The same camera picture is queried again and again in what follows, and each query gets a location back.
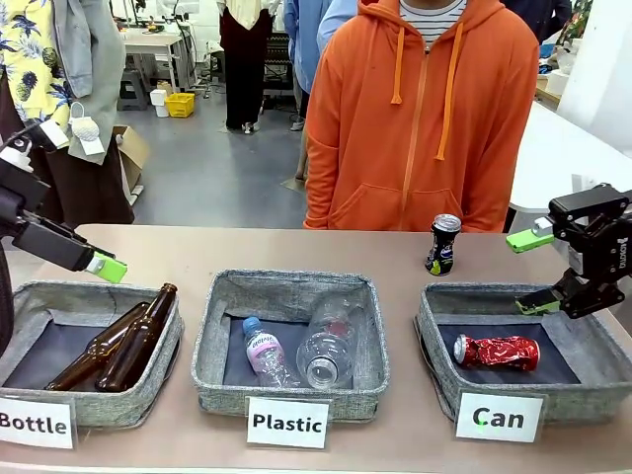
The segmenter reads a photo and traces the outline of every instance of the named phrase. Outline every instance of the yellow plastic crate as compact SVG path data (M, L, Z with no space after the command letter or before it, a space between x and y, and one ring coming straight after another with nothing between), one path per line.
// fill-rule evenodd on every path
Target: yellow plastic crate
M194 112L196 95L189 93L172 94L165 100L171 117L188 117Z

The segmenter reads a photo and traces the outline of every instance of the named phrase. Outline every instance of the red can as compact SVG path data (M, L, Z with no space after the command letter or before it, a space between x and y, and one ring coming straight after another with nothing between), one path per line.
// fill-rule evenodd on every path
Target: red can
M454 342L454 358L465 366L508 366L535 370L540 361L536 341L522 336L474 340L461 334Z

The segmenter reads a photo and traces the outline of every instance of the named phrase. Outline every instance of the brown glass bottle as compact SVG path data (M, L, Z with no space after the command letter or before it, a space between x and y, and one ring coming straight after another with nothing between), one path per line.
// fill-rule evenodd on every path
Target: brown glass bottle
M129 326L117 353L110 359L95 386L102 392L124 392L140 378L169 317L178 289L163 284L145 313Z
M122 341L129 325L142 316L149 303L138 303L105 331L88 343L84 353L79 355L63 372L45 386L44 390L66 391L86 380L90 375L103 369Z

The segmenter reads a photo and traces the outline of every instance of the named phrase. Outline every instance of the light blue shirt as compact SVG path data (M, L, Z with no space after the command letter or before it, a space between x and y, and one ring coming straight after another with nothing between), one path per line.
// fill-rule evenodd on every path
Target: light blue shirt
M332 0L318 28L318 49L322 54L329 39L345 22L357 15L357 0Z
M290 39L290 59L301 89L312 90L320 51L318 27L331 0L284 0L283 23Z

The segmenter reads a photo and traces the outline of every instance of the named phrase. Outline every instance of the blue bottle cap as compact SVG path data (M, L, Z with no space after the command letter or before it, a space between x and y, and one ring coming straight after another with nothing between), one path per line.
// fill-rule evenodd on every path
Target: blue bottle cap
M244 334L248 334L255 329L261 328L261 321L259 321L259 318L255 316L244 319L244 322L242 324L242 327L244 328Z

